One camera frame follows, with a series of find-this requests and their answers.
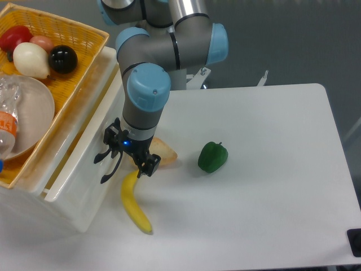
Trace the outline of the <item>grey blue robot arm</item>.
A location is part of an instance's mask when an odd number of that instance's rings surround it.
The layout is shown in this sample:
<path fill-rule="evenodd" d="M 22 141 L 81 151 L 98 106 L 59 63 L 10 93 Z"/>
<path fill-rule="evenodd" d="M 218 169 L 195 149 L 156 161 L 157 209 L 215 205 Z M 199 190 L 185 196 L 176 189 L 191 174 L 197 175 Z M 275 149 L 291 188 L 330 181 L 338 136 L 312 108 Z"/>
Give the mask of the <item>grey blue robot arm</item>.
<path fill-rule="evenodd" d="M 125 103 L 122 116 L 104 132 L 107 151 L 94 158 L 99 163 L 127 154 L 139 176 L 151 176 L 161 162 L 149 147 L 170 95 L 170 72 L 225 60 L 227 32 L 210 20 L 204 1 L 99 1 L 98 7 L 107 24 L 144 20 L 160 30 L 130 27 L 117 36 Z"/>

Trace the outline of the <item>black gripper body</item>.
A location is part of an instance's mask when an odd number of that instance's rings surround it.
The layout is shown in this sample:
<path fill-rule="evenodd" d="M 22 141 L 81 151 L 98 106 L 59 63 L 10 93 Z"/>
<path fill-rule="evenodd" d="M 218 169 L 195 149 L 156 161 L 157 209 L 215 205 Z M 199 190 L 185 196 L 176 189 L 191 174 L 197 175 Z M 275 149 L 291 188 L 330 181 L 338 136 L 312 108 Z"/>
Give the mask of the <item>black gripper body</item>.
<path fill-rule="evenodd" d="M 146 140 L 136 140 L 129 137 L 128 130 L 121 130 L 118 124 L 112 124 L 115 136 L 113 138 L 112 157 L 125 152 L 131 156 L 136 165 L 145 165 L 147 163 L 149 147 L 153 137 Z"/>

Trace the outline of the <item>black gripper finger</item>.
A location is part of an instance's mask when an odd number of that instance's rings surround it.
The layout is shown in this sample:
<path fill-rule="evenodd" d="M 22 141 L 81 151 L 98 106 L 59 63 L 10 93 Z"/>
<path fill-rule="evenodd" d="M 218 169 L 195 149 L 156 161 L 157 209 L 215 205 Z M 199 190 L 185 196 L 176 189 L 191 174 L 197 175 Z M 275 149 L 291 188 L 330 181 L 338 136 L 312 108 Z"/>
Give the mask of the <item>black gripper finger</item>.
<path fill-rule="evenodd" d="M 147 152 L 137 160 L 137 167 L 139 169 L 137 178 L 141 178 L 142 175 L 148 177 L 152 176 L 157 171 L 160 165 L 161 157 L 156 154 L 150 154 Z"/>
<path fill-rule="evenodd" d="M 110 124 L 104 131 L 103 143 L 108 145 L 112 154 L 118 154 L 120 147 L 118 144 L 118 136 L 121 132 L 120 119 L 115 118 L 114 122 Z"/>

